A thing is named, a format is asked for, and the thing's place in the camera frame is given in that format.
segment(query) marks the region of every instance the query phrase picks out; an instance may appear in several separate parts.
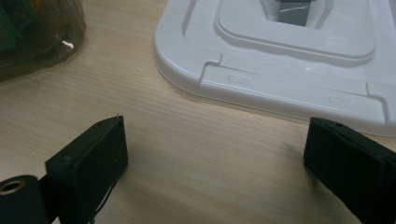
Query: metal ring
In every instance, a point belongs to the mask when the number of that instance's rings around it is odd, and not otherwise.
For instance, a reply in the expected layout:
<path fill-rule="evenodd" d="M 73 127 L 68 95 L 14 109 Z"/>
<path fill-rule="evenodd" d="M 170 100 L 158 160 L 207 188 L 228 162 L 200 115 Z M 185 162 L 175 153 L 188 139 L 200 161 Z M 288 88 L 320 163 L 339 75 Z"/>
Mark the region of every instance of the metal ring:
<path fill-rule="evenodd" d="M 0 195 L 8 195 L 22 189 L 26 185 L 24 180 L 13 180 L 0 187 Z"/>

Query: black plastic block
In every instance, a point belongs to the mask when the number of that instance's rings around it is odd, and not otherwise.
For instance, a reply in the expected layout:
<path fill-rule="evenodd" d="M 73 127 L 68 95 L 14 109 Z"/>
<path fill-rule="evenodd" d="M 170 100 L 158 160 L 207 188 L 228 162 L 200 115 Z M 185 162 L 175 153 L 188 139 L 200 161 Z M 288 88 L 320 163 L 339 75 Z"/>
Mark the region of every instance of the black plastic block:
<path fill-rule="evenodd" d="M 312 118 L 304 164 L 362 223 L 395 223 L 395 152 L 343 124 Z"/>

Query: wooden table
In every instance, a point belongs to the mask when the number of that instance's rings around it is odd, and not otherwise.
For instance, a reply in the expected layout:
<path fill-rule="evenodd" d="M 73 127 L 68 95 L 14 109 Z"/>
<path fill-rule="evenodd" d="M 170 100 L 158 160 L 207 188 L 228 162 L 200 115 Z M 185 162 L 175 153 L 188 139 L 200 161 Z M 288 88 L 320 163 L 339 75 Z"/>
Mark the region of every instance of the wooden table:
<path fill-rule="evenodd" d="M 66 63 L 0 83 L 0 179 L 44 162 L 101 119 L 125 118 L 130 164 L 100 223 L 359 223 L 303 165 L 308 121 L 204 99 L 158 72 L 164 0 L 84 0 Z M 396 149 L 396 138 L 370 136 Z"/>

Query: green object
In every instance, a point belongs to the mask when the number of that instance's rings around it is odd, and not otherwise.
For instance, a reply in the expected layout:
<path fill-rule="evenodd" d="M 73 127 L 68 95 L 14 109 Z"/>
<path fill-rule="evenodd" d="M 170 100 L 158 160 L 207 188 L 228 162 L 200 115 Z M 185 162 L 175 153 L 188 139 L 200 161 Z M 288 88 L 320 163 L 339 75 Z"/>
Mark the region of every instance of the green object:
<path fill-rule="evenodd" d="M 17 46 L 17 31 L 11 19 L 0 5 L 0 53 L 15 49 Z"/>

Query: black plastic bracket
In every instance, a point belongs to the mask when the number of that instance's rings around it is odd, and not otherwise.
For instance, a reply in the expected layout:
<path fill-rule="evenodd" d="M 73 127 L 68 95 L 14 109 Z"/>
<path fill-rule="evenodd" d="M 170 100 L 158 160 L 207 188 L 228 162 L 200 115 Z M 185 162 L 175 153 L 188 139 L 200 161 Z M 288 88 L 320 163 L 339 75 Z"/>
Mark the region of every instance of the black plastic bracket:
<path fill-rule="evenodd" d="M 46 161 L 39 181 L 24 175 L 0 183 L 0 223 L 93 223 L 127 165 L 123 117 L 97 122 Z"/>
<path fill-rule="evenodd" d="M 312 118 L 304 164 L 362 223 L 395 223 L 395 152 L 343 124 Z"/>

